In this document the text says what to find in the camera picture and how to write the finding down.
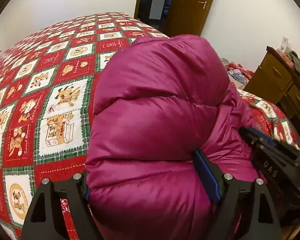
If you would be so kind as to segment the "magenta puffer jacket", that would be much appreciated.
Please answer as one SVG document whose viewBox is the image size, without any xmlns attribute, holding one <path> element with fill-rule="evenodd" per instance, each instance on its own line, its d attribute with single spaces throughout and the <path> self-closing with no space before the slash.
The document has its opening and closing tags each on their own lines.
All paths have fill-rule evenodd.
<svg viewBox="0 0 300 240">
<path fill-rule="evenodd" d="M 191 154 L 253 181 L 238 130 L 254 124 L 206 39 L 141 37 L 117 51 L 96 85 L 85 165 L 103 237 L 198 239 L 210 201 Z"/>
</svg>

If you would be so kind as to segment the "brown wooden dresser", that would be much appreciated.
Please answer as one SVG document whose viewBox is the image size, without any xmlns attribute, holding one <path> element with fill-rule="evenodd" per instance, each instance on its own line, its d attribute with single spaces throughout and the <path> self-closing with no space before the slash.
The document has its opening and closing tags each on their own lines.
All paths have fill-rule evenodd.
<svg viewBox="0 0 300 240">
<path fill-rule="evenodd" d="M 300 74 L 274 48 L 266 51 L 244 90 L 279 107 L 300 137 Z"/>
</svg>

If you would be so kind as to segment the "brown wooden door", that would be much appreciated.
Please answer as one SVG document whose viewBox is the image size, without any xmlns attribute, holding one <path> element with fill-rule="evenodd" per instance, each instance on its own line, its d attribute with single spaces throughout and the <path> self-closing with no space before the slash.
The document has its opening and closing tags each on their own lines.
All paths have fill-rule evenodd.
<svg viewBox="0 0 300 240">
<path fill-rule="evenodd" d="M 199 1 L 208 1 L 202 9 Z M 169 37 L 183 34 L 201 35 L 213 0 L 172 0 L 165 23 Z"/>
</svg>

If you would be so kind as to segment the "red patterned bed quilt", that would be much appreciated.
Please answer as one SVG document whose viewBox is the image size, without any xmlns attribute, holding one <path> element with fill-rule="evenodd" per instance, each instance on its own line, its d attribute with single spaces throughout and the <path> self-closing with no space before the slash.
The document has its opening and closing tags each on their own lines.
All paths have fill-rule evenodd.
<svg viewBox="0 0 300 240">
<path fill-rule="evenodd" d="M 36 187 L 85 168 L 98 80 L 115 53 L 162 38 L 124 13 L 46 27 L 0 55 L 0 225 L 19 239 Z"/>
</svg>

